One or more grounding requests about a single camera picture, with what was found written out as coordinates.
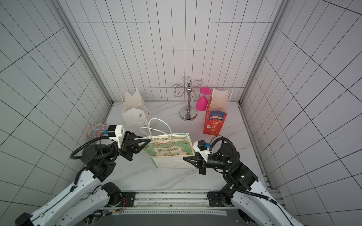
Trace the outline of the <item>green Fresh paper bag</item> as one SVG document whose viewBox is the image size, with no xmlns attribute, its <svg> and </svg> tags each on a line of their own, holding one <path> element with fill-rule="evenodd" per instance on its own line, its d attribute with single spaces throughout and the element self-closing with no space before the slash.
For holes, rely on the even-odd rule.
<svg viewBox="0 0 362 226">
<path fill-rule="evenodd" d="M 168 128 L 162 131 L 151 127 L 153 121 L 160 121 Z M 194 157 L 195 151 L 188 133 L 174 133 L 163 120 L 152 118 L 148 125 L 140 128 L 140 132 L 150 142 L 143 148 L 158 169 L 195 169 L 196 167 L 184 160 Z"/>
</svg>

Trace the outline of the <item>red printed paper bag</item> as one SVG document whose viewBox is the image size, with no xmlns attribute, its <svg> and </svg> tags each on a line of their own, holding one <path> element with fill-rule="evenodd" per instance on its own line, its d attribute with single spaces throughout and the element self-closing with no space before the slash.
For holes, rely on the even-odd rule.
<svg viewBox="0 0 362 226">
<path fill-rule="evenodd" d="M 233 89 L 213 89 L 206 109 L 203 133 L 218 136 L 228 114 L 228 104 L 232 97 Z"/>
</svg>

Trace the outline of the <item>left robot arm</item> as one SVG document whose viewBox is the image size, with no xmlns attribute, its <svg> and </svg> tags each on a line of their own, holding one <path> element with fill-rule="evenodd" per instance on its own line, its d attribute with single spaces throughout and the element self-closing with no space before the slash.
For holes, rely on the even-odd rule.
<svg viewBox="0 0 362 226">
<path fill-rule="evenodd" d="M 33 213 L 22 213 L 15 220 L 16 226 L 73 226 L 103 207 L 117 211 L 127 206 L 121 189 L 104 181 L 112 174 L 118 156 L 132 161 L 151 141 L 130 131 L 107 131 L 100 137 L 81 145 L 70 155 L 71 160 L 81 160 L 81 168 L 74 182 L 54 199 Z"/>
</svg>

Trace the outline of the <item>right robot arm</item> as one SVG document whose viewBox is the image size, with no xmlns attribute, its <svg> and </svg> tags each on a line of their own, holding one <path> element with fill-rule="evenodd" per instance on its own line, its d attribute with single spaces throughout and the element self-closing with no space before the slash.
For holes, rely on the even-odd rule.
<svg viewBox="0 0 362 226">
<path fill-rule="evenodd" d="M 260 226 L 300 226 L 267 191 L 256 174 L 240 161 L 235 145 L 226 137 L 217 136 L 211 143 L 200 140 L 193 145 L 195 154 L 183 160 L 194 165 L 201 175 L 219 169 L 226 184 L 221 201 L 243 211 Z"/>
</svg>

